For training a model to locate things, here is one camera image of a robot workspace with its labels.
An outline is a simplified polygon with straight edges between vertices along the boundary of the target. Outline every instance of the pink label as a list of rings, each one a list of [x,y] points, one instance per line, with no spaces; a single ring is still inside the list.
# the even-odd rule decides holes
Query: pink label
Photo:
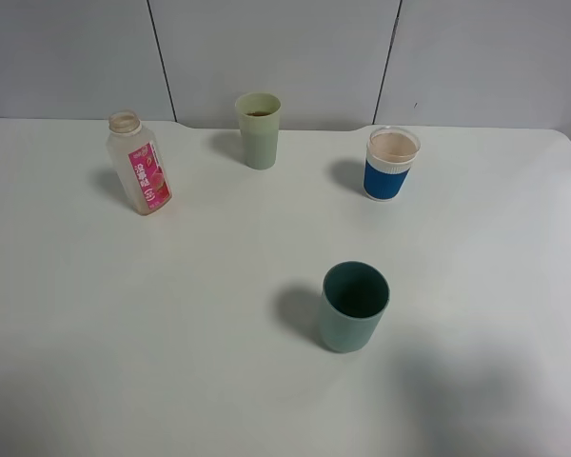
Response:
[[[150,209],[160,207],[169,198],[169,187],[163,168],[156,156],[152,142],[143,145],[129,155],[129,161],[137,176],[137,182],[144,193]]]

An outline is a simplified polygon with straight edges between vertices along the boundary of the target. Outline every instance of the white table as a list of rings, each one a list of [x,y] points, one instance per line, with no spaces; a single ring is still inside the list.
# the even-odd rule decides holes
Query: white table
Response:
[[[106,122],[0,120],[0,456],[571,457],[571,143],[411,128],[401,195],[352,132],[148,122],[174,198],[123,201]],[[363,350],[315,341],[325,272],[392,299]]]

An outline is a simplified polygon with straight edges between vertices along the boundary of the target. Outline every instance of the green plastic cup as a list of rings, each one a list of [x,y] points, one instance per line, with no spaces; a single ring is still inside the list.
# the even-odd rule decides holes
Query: green plastic cup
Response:
[[[242,95],[235,102],[248,167],[270,169],[275,165],[281,107],[279,98],[261,92]]]
[[[344,262],[325,276],[319,328],[325,345],[352,352],[370,340],[389,303],[389,285],[362,262]]]

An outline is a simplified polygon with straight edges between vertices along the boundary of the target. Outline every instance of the plastic bottle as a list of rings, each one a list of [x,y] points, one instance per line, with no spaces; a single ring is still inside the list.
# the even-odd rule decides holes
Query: plastic bottle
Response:
[[[171,189],[156,137],[131,110],[108,119],[108,154],[129,201],[142,215],[151,214],[171,198]]]

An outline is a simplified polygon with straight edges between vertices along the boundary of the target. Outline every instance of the plastic cup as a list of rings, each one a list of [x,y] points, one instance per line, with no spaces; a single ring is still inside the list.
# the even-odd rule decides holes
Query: plastic cup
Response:
[[[362,262],[344,262],[325,276],[319,328],[325,345],[336,352],[363,348],[389,303],[389,285]]]
[[[395,127],[377,129],[366,147],[364,190],[368,197],[388,201],[395,197],[421,148],[419,139]]]
[[[277,158],[279,98],[270,93],[242,95],[235,103],[246,164],[252,169],[270,169]]]

